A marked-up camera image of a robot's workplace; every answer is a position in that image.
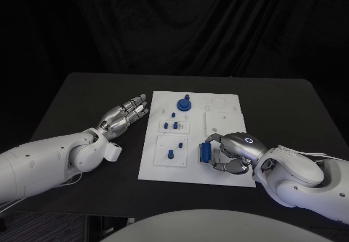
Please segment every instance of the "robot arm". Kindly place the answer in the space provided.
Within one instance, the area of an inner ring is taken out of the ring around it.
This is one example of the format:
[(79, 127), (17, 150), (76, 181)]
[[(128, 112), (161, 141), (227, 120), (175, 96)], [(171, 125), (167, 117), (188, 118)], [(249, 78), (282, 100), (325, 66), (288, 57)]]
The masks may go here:
[(340, 159), (311, 161), (305, 155), (282, 146), (266, 149), (245, 133), (211, 134), (206, 143), (220, 143), (220, 152), (232, 158), (227, 164), (208, 160), (213, 168), (245, 174), (253, 168), (252, 179), (270, 198), (285, 207), (312, 210), (327, 218), (349, 224), (349, 162)]
[(95, 169), (103, 158), (116, 161), (122, 149), (109, 140), (146, 114), (144, 99), (141, 94), (113, 107), (95, 129), (30, 142), (0, 154), (0, 203), (44, 192)]

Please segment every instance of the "blue knob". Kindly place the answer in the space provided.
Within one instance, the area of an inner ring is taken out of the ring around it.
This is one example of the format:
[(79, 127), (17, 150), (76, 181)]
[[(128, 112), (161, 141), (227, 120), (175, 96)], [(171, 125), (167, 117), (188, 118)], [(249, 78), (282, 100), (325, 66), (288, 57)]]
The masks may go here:
[(191, 102), (188, 101), (188, 95), (177, 102), (177, 108), (180, 111), (187, 111), (191, 108)]
[(172, 155), (172, 150), (168, 150), (168, 155), (167, 155), (168, 159), (172, 159), (174, 155)]

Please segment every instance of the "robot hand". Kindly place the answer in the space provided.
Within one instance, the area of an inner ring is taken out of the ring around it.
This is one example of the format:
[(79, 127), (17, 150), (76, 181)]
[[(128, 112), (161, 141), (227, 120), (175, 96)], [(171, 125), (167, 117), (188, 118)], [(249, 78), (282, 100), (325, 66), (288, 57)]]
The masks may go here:
[(95, 169), (103, 158), (116, 161), (122, 149), (109, 140), (146, 114), (144, 100), (141, 94), (113, 107), (95, 129), (30, 142), (0, 154), (0, 203), (44, 192)]
[(232, 133), (224, 136), (211, 134), (206, 139), (206, 143), (211, 141), (220, 143), (220, 152), (232, 160), (227, 164), (216, 163), (214, 160), (208, 160), (208, 163), (216, 170), (226, 171), (234, 175), (247, 172), (249, 164), (255, 165), (258, 159), (268, 151), (260, 141), (245, 133)]
[[(216, 170), (245, 174), (250, 164), (252, 179), (281, 205), (307, 208), (349, 224), (347, 161), (322, 153), (298, 152), (281, 145), (268, 150), (245, 133), (211, 134), (206, 143), (211, 141), (220, 143), (220, 152), (233, 158), (227, 164), (208, 160)], [(311, 161), (302, 154), (330, 159)]]

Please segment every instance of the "dark background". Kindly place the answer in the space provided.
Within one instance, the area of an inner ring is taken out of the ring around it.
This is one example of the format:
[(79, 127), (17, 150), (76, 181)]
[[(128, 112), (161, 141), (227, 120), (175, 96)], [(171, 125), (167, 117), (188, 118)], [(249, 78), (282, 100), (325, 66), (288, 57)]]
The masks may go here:
[(347, 143), (347, 1), (8, 1), (0, 13), (0, 152), (71, 72), (307, 79)]

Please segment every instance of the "black table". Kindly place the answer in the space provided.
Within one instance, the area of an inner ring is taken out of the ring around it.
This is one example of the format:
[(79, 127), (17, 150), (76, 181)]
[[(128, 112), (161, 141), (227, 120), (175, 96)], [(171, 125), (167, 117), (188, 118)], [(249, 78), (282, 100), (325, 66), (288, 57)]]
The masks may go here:
[[(152, 91), (237, 94), (245, 127), (266, 147), (278, 144), (349, 159), (349, 148), (309, 83), (299, 79), (142, 76), (71, 73), (31, 141), (95, 127), (115, 105)], [(148, 116), (115, 139), (116, 162), (103, 161), (80, 181), (27, 198), (14, 209), (121, 217), (149, 217), (187, 209), (234, 210), (296, 226), (345, 226), (301, 208), (281, 206), (256, 188), (138, 180)]]

